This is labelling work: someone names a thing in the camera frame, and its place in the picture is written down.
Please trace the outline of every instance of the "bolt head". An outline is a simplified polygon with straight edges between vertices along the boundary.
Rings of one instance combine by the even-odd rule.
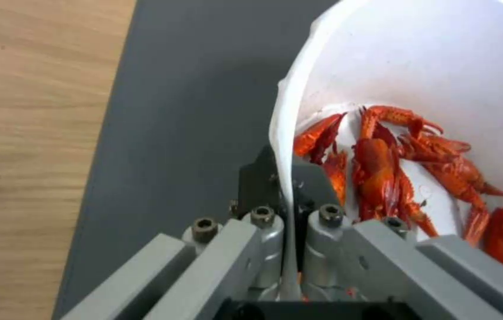
[[[344,211],[335,204],[323,204],[319,208],[319,221],[329,228],[337,228],[343,223]]]
[[[218,223],[211,217],[201,217],[192,223],[192,237],[198,243],[209,243],[218,233]]]
[[[262,205],[253,209],[250,216],[251,223],[260,229],[264,229],[273,225],[275,211],[267,205]]]

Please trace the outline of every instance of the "silver cylinder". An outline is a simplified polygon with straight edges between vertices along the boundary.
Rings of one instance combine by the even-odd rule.
[[[284,224],[283,219],[270,209],[271,213],[273,213],[272,223],[265,223],[264,219],[258,223],[253,216],[254,212],[246,214],[242,219],[242,221],[256,225],[261,230],[264,260],[260,272],[250,286],[248,298],[252,300],[274,300],[279,291]]]
[[[351,221],[343,216],[339,223],[329,224],[324,217],[317,210],[308,218],[301,290],[309,300],[349,300],[346,288],[339,288],[337,258],[340,239]]]

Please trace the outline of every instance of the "gray surface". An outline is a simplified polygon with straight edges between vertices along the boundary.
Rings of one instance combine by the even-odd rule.
[[[259,229],[229,220],[144,319],[210,320],[227,298],[244,297],[262,263]]]
[[[196,257],[183,241],[158,235],[99,285],[63,320],[140,319]]]
[[[139,0],[53,318],[158,233],[224,221],[284,77],[335,0]]]
[[[343,287],[356,287],[368,300],[406,302],[424,319],[503,319],[380,221],[347,229],[339,259]]]
[[[457,236],[430,239],[417,248],[503,313],[503,265]]]

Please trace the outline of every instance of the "gray mat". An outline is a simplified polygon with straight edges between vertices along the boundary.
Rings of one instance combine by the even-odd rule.
[[[53,318],[156,234],[225,220],[277,82],[335,0],[139,0]]]

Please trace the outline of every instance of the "gray metal frame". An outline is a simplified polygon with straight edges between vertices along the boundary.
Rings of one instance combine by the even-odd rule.
[[[503,313],[503,265],[457,236],[424,241],[417,249]]]
[[[63,320],[140,319],[195,258],[183,241],[158,235],[70,310]]]
[[[146,320],[210,320],[227,298],[243,298],[263,263],[255,226],[229,220]]]
[[[503,319],[495,308],[379,221],[347,229],[337,257],[344,287],[356,287],[368,300],[403,301],[426,319]]]

